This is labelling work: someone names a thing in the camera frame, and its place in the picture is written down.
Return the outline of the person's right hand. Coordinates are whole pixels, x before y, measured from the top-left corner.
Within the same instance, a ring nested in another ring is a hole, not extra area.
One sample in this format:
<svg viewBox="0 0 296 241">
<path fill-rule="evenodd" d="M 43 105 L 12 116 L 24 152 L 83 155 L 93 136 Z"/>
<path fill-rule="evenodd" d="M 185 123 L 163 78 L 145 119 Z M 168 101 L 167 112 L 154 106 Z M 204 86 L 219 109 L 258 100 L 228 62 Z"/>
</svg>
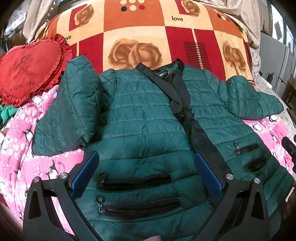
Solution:
<svg viewBox="0 0 296 241">
<path fill-rule="evenodd" d="M 287 204 L 285 205 L 285 209 L 283 212 L 283 219 L 285 220 L 293 211 L 295 208 L 295 200 L 296 200 L 296 181 L 293 183 L 293 190 L 292 193 L 290 194 Z"/>
</svg>

